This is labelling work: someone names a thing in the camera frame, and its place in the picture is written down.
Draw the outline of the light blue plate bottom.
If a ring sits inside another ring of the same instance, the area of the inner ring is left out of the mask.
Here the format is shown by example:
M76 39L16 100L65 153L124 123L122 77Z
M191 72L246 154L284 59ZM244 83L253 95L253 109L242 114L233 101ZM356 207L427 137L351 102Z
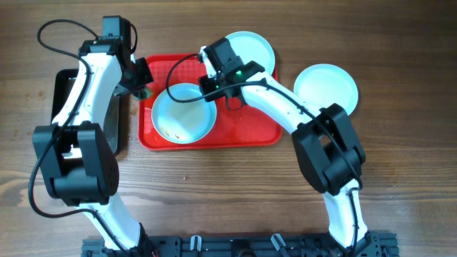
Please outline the light blue plate bottom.
M315 64L297 77L293 92L315 109L338 104L348 115L358 104L358 87L352 76L333 64Z

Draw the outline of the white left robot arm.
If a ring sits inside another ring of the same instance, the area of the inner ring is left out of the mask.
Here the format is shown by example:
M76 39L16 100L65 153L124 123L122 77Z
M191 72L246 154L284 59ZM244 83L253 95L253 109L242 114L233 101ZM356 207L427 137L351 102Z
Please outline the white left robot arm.
M85 41L68 98L48 126L33 134L37 162L52 198L84 213L116 255L149 256L152 244L118 194L119 166L103 128L113 95L137 94L151 82L145 59L131 60L123 39Z

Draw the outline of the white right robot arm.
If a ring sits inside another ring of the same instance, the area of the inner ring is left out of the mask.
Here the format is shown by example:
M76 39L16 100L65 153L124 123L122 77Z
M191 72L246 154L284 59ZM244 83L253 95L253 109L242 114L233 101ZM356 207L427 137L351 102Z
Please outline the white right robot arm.
M207 100L239 96L290 133L303 177L323 196L330 236L356 254L368 228L358 198L366 154L349 118L358 103L354 79L333 64L315 64L289 90L256 62L229 71L209 62L204 66Z

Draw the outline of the green and yellow sponge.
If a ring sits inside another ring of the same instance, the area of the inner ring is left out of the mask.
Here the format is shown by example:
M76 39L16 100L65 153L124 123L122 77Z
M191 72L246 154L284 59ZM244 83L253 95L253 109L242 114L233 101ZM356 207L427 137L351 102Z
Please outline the green and yellow sponge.
M132 94L136 100L143 101L152 97L154 93L150 88L144 87L142 89L133 91Z

